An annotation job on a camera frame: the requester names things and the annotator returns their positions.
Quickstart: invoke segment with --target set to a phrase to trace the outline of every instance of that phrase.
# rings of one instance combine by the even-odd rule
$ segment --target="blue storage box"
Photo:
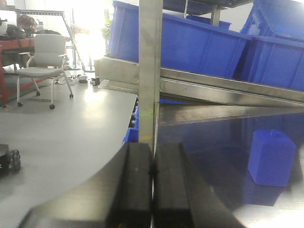
[[[304,40],[304,4],[293,0],[255,0],[241,33]]]
[[[279,130],[254,133],[248,171],[256,184],[286,187],[294,162],[296,145]]]
[[[123,142],[138,142],[138,129],[129,127]]]
[[[139,106],[137,106],[137,109],[135,111],[135,126],[129,127],[127,129],[127,133],[123,138],[123,143],[138,142],[138,140],[139,140]]]
[[[205,23],[205,24],[210,24],[210,22],[211,22],[210,18],[203,18],[203,17],[194,16],[194,15],[187,16],[187,19],[198,21],[198,22],[202,22],[202,23]],[[231,25],[231,23],[220,20],[218,26],[220,28],[228,29],[229,30],[230,25]]]
[[[138,7],[113,1],[110,56],[138,62]],[[232,78],[250,36],[163,15],[161,66]]]
[[[304,43],[253,38],[241,80],[304,91]]]

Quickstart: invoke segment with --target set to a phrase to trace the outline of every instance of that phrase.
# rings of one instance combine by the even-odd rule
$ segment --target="office chair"
[[[40,90],[37,86],[35,79],[38,78],[50,78],[55,77],[51,84],[51,105],[50,109],[54,109],[53,104],[53,93],[54,93],[54,82],[64,77],[68,89],[70,90],[70,98],[73,98],[73,92],[67,76],[64,71],[64,65],[67,62],[67,55],[64,54],[66,39],[64,36],[55,34],[41,34],[34,37],[35,41],[35,52],[27,61],[27,67],[17,70],[17,102],[18,106],[22,107],[23,104],[20,102],[20,79],[27,77],[31,78],[36,86],[36,96],[40,96]],[[35,67],[29,67],[30,62],[34,60]]]

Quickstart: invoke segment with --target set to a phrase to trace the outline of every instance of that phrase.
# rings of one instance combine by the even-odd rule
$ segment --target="glass surface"
[[[259,129],[283,131],[296,144],[285,188],[257,185],[247,170]],[[158,143],[182,143],[214,193],[246,227],[303,227],[303,113],[159,126]]]

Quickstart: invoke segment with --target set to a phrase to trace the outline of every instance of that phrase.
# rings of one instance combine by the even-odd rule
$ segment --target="caster wheel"
[[[9,165],[15,171],[20,170],[21,162],[19,150],[12,150],[9,152]]]

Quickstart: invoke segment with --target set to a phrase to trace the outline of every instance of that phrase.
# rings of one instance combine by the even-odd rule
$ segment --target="red table leg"
[[[8,93],[6,89],[6,83],[5,83],[5,78],[4,78],[4,70],[3,70],[3,65],[2,65],[2,50],[0,50],[0,86],[1,86],[1,96],[4,105],[8,105],[9,100],[8,100]]]

